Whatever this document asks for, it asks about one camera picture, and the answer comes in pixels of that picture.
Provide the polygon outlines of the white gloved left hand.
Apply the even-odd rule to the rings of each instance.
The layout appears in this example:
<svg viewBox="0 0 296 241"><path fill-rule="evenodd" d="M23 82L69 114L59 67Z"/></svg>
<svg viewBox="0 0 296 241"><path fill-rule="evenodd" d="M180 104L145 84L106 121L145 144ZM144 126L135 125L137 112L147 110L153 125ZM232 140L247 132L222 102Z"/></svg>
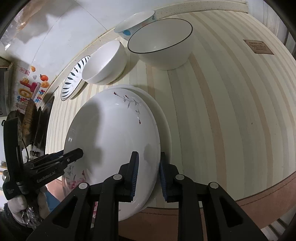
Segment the white gloved left hand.
<svg viewBox="0 0 296 241"><path fill-rule="evenodd" d="M9 200L8 208L14 219L21 225L36 228L50 214L46 197L47 191L46 186L40 188L36 198L37 207L31 208L30 211L24 195L18 195Z"/></svg>

